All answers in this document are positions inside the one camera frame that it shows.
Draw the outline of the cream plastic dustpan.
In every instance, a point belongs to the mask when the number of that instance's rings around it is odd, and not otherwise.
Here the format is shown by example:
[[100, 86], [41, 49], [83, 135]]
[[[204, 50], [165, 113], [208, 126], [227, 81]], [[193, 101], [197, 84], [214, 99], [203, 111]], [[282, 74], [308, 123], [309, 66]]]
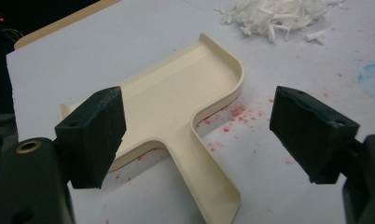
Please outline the cream plastic dustpan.
[[119, 83], [127, 131], [111, 172], [155, 148], [171, 154], [207, 224], [231, 224], [241, 194], [197, 134], [241, 92], [241, 62], [210, 36]]

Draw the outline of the pile of white paper shreds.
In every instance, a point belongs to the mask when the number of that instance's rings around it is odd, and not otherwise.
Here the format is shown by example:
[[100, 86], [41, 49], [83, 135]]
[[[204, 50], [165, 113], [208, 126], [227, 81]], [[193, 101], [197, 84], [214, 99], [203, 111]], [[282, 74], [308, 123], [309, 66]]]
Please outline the pile of white paper shreds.
[[237, 24], [244, 35], [263, 35], [270, 43], [276, 32], [303, 31], [325, 17], [344, 0], [233, 0], [232, 7], [219, 9], [223, 24]]

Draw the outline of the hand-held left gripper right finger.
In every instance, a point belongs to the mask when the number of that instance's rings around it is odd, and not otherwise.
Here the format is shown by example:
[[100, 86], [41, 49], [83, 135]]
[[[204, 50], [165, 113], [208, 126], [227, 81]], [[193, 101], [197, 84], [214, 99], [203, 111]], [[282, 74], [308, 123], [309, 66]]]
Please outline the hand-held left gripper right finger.
[[271, 111], [270, 130], [315, 184], [334, 184], [342, 151], [359, 125], [310, 94], [279, 86]]

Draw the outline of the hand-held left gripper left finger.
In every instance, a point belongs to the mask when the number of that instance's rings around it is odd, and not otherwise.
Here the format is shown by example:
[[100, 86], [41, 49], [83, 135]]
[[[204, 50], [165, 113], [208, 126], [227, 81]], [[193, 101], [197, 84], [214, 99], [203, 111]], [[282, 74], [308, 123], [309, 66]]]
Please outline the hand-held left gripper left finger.
[[95, 92], [55, 127], [75, 189], [102, 186], [126, 130], [120, 87]]

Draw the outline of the white board sheet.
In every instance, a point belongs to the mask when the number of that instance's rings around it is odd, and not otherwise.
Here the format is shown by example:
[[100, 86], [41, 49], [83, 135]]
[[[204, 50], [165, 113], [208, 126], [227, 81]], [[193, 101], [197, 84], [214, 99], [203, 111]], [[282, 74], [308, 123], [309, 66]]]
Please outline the white board sheet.
[[243, 64], [239, 98], [198, 132], [236, 183], [234, 224], [344, 224], [340, 184], [314, 185], [270, 131], [277, 86], [306, 91], [375, 133], [375, 0], [342, 0], [323, 39], [245, 36], [221, 23], [230, 0], [121, 0], [10, 53], [20, 139], [52, 137], [60, 105], [112, 86], [207, 34]]

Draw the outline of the wooden table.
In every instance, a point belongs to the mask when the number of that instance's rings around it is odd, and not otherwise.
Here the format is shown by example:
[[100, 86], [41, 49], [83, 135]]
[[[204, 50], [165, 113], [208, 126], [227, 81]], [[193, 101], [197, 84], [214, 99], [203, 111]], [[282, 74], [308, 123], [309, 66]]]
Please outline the wooden table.
[[63, 29], [64, 27], [67, 27], [77, 21], [81, 21], [88, 16], [95, 14], [107, 7], [111, 7], [120, 1], [121, 0], [100, 0], [99, 2], [96, 2], [90, 6], [84, 7], [79, 11], [72, 13], [71, 15], [68, 15], [43, 28], [40, 28], [28, 35], [23, 36], [14, 44], [14, 49], [21, 49], [22, 47], [25, 47], [40, 38], [51, 35]]

